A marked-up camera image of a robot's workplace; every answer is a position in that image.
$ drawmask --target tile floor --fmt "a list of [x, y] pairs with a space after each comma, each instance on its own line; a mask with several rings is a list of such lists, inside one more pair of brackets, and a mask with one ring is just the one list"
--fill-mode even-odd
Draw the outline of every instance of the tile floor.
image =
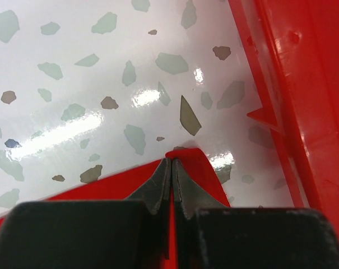
[[223, 0], [0, 0], [0, 216], [200, 147], [233, 206], [292, 206]]

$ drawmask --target glossy surface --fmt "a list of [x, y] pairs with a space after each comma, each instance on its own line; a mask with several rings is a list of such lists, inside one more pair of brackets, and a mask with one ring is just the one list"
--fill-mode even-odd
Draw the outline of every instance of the glossy surface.
[[0, 216], [175, 147], [205, 152], [233, 206], [292, 205], [270, 132], [246, 116], [261, 104], [227, 2], [6, 0], [4, 12]]

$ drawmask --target brown speck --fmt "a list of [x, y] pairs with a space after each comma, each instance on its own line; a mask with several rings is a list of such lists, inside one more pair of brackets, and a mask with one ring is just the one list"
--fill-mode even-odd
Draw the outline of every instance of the brown speck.
[[150, 35], [156, 35], [157, 33], [158, 33], [158, 31], [156, 29], [150, 30], [148, 32], [148, 34], [150, 34]]
[[174, 147], [173, 150], [186, 150], [186, 147]]
[[55, 175], [52, 180], [64, 182], [64, 177], [62, 175]]
[[16, 100], [16, 94], [13, 91], [4, 91], [1, 96], [1, 101], [5, 104], [11, 104], [13, 101]]
[[86, 171], [84, 171], [81, 175], [81, 182], [82, 183], [91, 183], [93, 181], [98, 180], [98, 178], [101, 176], [102, 174], [102, 165], [96, 165], [95, 167], [92, 167]]
[[102, 100], [101, 106], [104, 109], [117, 109], [119, 107], [117, 102], [109, 96]]
[[184, 96], [180, 100], [180, 123], [192, 136], [195, 136], [202, 128], [197, 116]]
[[213, 52], [216, 57], [218, 57], [220, 60], [224, 61], [230, 54], [230, 48], [229, 47], [214, 47]]

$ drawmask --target red plastic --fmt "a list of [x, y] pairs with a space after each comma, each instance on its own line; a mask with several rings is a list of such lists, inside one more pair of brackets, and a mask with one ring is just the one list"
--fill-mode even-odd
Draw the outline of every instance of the red plastic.
[[339, 0], [229, 0], [295, 206], [339, 236]]
[[[230, 206], [223, 188], [206, 155], [200, 149], [171, 151], [166, 154], [171, 159], [181, 160], [191, 178], [211, 196], [226, 206]], [[98, 180], [91, 184], [72, 189], [48, 200], [107, 200], [124, 199], [142, 185], [154, 172], [160, 160]], [[162, 260], [162, 268], [177, 268], [177, 243], [175, 233], [174, 204], [170, 203], [169, 260]]]

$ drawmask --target red plastic bin wall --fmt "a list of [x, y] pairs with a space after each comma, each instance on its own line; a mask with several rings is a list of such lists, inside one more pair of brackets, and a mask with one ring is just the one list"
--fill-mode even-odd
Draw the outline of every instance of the red plastic bin wall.
[[[296, 207], [339, 237], [339, 0], [229, 0]], [[302, 184], [306, 197], [300, 193]]]

